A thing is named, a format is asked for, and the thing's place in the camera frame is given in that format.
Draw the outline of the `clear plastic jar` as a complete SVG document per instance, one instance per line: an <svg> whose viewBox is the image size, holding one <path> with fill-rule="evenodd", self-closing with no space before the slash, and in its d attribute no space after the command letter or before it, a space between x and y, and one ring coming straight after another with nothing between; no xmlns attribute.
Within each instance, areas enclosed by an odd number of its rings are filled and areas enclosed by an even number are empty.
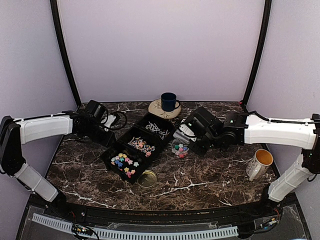
<svg viewBox="0 0 320 240"><path fill-rule="evenodd" d="M185 158L188 155L189 148L179 139L174 139L171 143L171 152L180 159Z"/></svg>

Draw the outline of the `black three-compartment candy tray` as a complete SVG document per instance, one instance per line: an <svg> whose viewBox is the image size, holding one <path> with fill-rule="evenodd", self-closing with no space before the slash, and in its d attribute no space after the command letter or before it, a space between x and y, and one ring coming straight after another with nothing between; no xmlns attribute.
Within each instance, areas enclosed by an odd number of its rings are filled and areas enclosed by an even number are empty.
<svg viewBox="0 0 320 240"><path fill-rule="evenodd" d="M134 184L172 140L171 121L147 113L102 153L108 170Z"/></svg>

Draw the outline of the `metal scoop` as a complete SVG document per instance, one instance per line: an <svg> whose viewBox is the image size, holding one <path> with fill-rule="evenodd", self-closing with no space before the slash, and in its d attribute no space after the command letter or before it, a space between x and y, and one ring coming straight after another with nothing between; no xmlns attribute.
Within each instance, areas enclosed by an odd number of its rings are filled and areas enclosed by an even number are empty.
<svg viewBox="0 0 320 240"><path fill-rule="evenodd" d="M183 132L181 132L179 129L177 129L174 134L173 134L173 137L185 144L189 144L190 143L190 138L186 135L184 135Z"/></svg>

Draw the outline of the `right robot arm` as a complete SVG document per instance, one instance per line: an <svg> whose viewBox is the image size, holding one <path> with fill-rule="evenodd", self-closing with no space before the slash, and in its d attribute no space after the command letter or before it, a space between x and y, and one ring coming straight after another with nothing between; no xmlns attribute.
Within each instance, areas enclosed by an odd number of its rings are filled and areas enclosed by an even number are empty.
<svg viewBox="0 0 320 240"><path fill-rule="evenodd" d="M210 146L227 149L230 145L275 144L301 148L297 160L273 181L265 198L255 205L255 213L266 217L287 194L304 180L320 173L320 116L311 118L267 118L256 111L232 112L220 121L204 107L184 121L191 130L190 149L204 155Z"/></svg>

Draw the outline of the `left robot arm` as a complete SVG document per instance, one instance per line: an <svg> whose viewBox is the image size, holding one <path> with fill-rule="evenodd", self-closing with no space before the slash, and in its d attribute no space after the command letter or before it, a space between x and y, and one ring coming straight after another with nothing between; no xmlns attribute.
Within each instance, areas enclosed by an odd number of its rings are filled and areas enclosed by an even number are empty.
<svg viewBox="0 0 320 240"><path fill-rule="evenodd" d="M116 140L112 129L103 122L107 109L91 100L85 109L57 114L12 118L7 115L0 123L0 167L2 174L16 178L33 193L51 203L51 210L60 218L71 213L65 195L31 167L22 153L22 146L37 140L75 134L107 147Z"/></svg>

